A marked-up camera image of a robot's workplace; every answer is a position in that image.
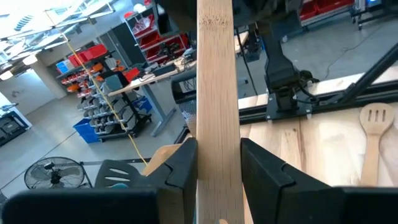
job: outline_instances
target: electric fan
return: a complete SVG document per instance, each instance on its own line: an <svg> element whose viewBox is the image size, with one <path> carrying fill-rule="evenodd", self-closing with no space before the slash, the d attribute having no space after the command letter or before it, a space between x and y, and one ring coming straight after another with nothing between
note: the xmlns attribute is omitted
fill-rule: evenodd
<svg viewBox="0 0 398 224"><path fill-rule="evenodd" d="M25 172L28 189L75 189L85 178L83 168L65 157L48 157L31 165Z"/></svg>

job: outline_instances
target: table leg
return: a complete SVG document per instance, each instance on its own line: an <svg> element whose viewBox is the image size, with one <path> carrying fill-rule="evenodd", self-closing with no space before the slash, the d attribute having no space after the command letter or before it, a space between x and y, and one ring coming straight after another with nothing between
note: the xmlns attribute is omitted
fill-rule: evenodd
<svg viewBox="0 0 398 224"><path fill-rule="evenodd" d="M144 92L145 96L149 100L149 103L152 105L152 109L155 111L155 114L159 117L159 122L157 123L155 129L151 132L152 137L156 137L165 127L166 124L170 121L171 117L174 115L176 109L173 108L167 115L160 107L159 102L156 100L156 97L152 90L150 89L149 85L143 85L142 91Z"/></svg>

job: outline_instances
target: blue container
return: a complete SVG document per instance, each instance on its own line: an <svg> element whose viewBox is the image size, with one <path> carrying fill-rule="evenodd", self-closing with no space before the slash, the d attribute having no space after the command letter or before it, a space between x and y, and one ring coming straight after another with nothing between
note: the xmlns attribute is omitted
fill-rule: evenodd
<svg viewBox="0 0 398 224"><path fill-rule="evenodd" d="M83 118L77 124L73 125L79 135L87 142L100 142L101 140L98 139L98 135L95 134L94 128L90 126L90 120Z"/></svg>
<svg viewBox="0 0 398 224"><path fill-rule="evenodd" d="M56 66L60 70L61 73L67 73L69 71L69 69L63 62L56 64Z"/></svg>
<svg viewBox="0 0 398 224"><path fill-rule="evenodd" d="M145 109L146 113L152 109L152 105L149 103L149 100L144 96L138 100L134 100L132 104L139 110Z"/></svg>

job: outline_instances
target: wooden tabletop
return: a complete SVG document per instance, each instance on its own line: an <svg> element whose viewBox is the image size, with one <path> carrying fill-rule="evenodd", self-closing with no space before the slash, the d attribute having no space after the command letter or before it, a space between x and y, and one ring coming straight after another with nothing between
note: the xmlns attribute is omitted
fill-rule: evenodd
<svg viewBox="0 0 398 224"><path fill-rule="evenodd" d="M249 32L246 31L246 32L240 33L239 36L240 36L241 42L243 44L243 43L245 43L245 41L247 41L247 39L249 37ZM238 38L236 36L234 37L234 47L235 47L235 53L238 53L238 52L241 51L241 49L239 47ZM174 63L177 66L178 69L176 69L174 71L171 71L171 72L168 72L168 73L165 73L163 75L159 75L157 77L153 73L149 73L149 74L145 75L141 79L133 80L126 87L124 87L124 88L122 88L120 90L116 90L116 91L113 91L113 92L109 93L108 96L114 96L114 95L117 95L117 94L120 94L120 93L124 93L126 91L131 91L133 88L137 88L137 87L140 87L142 85L146 85L146 84L149 84L149 83L152 83L152 82L156 82L156 81L171 77L172 75L176 75L176 74L178 74L180 72L183 72L184 71L184 66L181 64L181 62L182 62L182 58L181 57L176 59L176 60L170 61L167 64ZM196 61L195 62L190 62L188 64L188 66L189 67L196 67L196 64L197 64Z"/></svg>
<svg viewBox="0 0 398 224"><path fill-rule="evenodd" d="M312 86L313 94L347 88L363 74L327 80ZM398 67L388 69L374 83L398 80ZM267 95L239 100L239 108L267 103ZM395 120L381 139L379 185L398 186L398 103ZM241 137L279 156L296 168L329 185L358 185L361 177L366 135L359 122L361 108L313 114L306 117L247 124Z"/></svg>

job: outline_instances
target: wooden board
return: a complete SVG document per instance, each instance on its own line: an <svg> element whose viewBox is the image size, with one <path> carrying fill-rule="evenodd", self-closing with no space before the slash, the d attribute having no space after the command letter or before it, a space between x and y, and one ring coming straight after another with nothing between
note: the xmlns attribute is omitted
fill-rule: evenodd
<svg viewBox="0 0 398 224"><path fill-rule="evenodd" d="M243 223L232 1L198 0L198 224Z"/></svg>

